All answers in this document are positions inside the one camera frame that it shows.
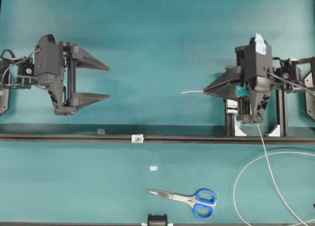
teal cloth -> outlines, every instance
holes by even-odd
[[[256,32],[272,45],[274,56],[313,56],[314,5],[314,0],[2,0],[0,49],[28,55],[47,33],[56,41],[77,42],[111,67],[78,69],[77,90],[111,97],[64,117],[54,115],[45,91],[12,91],[0,122],[82,129],[223,126],[222,99],[181,92],[202,90],[226,65],[235,65],[234,48],[248,44]],[[288,102],[291,127],[314,126],[303,94],[289,95]],[[273,96],[262,126],[272,127],[275,119]],[[138,223],[148,213],[167,213],[173,223],[240,223],[232,185],[262,146],[2,143],[0,153],[1,221]],[[313,158],[274,156],[271,162],[292,208],[303,219],[315,218]],[[188,205],[146,188],[180,194],[209,188],[218,195],[216,213],[201,221]],[[244,174],[237,201],[249,222],[296,222],[264,160]]]

black clip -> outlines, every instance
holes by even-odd
[[[167,226],[167,214],[165,215],[148,214],[147,226]]]

bolt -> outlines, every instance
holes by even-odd
[[[289,74],[288,74],[287,72],[284,72],[284,73],[282,74],[282,77],[283,77],[284,79],[288,79],[288,78],[289,78]]]
[[[27,68],[27,69],[25,70],[25,72],[26,72],[27,74],[31,74],[31,73],[32,73],[32,70],[31,70],[31,68]]]

white paper piece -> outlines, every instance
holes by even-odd
[[[105,134],[105,129],[97,129],[97,134],[104,135]]]
[[[256,42],[256,52],[260,53],[261,55],[266,55],[267,46],[265,44],[264,38],[262,38],[262,36],[258,33],[256,33],[255,42]]]
[[[150,171],[157,171],[158,167],[157,166],[150,166]]]

robotic arm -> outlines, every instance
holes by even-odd
[[[271,91],[282,89],[290,92],[314,91],[302,82],[297,65],[311,64],[315,85],[315,57],[288,59],[272,57],[272,48],[260,35],[250,44],[235,48],[237,65],[225,67],[225,73],[204,89],[207,95],[237,101],[237,120],[245,124],[262,123]],[[279,68],[273,68],[273,60],[279,60]]]
[[[5,52],[11,55],[11,59],[4,58]],[[17,79],[12,82],[9,69],[15,65],[18,66]],[[0,115],[8,109],[10,89],[30,89],[31,86],[36,86],[47,90],[56,115],[73,115],[87,105],[110,97],[76,92],[78,67],[109,71],[108,66],[77,44],[63,41],[57,44],[51,34],[43,36],[28,57],[17,59],[11,50],[4,50],[0,56]]]

